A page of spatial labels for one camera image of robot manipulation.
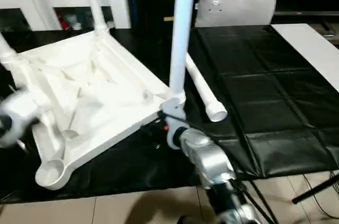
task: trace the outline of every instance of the tile floor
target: tile floor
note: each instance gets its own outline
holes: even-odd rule
[[[307,175],[312,186],[328,179],[329,173]],[[293,205],[291,199],[307,190],[300,175],[256,181],[280,223],[333,224],[315,205],[314,199]],[[252,196],[253,189],[247,183]],[[339,216],[339,196],[329,188],[318,194],[318,201],[332,215]],[[181,215],[204,221],[215,217],[202,188],[183,187],[96,198],[44,203],[5,205],[0,207],[0,224],[176,224]]]

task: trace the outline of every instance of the black plastic sheet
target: black plastic sheet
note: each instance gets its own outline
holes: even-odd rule
[[[18,52],[69,38],[66,31],[5,34]],[[111,34],[168,84],[171,37]],[[190,55],[227,119],[213,123],[189,75],[185,111],[189,121],[214,133],[239,160],[243,179],[338,169],[339,93],[269,26],[206,28],[191,34]],[[11,93],[11,74],[0,67],[0,96]],[[18,203],[83,198],[166,189],[199,183],[194,167],[170,149],[161,126],[149,124],[75,170],[58,191],[36,185],[40,165],[30,132],[19,148],[0,149],[0,202]]]

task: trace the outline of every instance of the metal arm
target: metal arm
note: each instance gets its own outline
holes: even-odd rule
[[[185,119],[178,99],[166,101],[161,108],[166,114]],[[167,117],[166,122],[169,125],[169,146],[181,149],[197,167],[201,184],[207,190],[219,223],[260,224],[254,208],[246,203],[242,192],[234,187],[236,174],[225,152],[203,132],[190,128],[183,121]]]

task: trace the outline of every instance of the black leather mat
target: black leather mat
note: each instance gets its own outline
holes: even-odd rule
[[[5,38],[23,51],[79,33],[11,33]],[[112,35],[168,83],[170,37],[134,37],[129,30],[114,30]],[[339,93],[274,31],[263,26],[200,29],[191,34],[189,52],[230,115],[222,122],[210,122],[187,76],[188,120],[225,135],[222,143],[246,168],[242,178],[338,168]],[[2,97],[11,92],[10,83],[11,75],[0,68]],[[18,148],[0,149],[1,203],[199,183],[194,167],[180,151],[168,148],[165,132],[152,124],[77,169],[68,184],[54,192],[36,185],[39,156],[30,133],[25,141],[28,156]]]

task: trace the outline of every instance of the white chair backrest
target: white chair backrest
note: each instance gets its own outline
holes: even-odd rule
[[[199,0],[196,27],[270,24],[276,0]]]

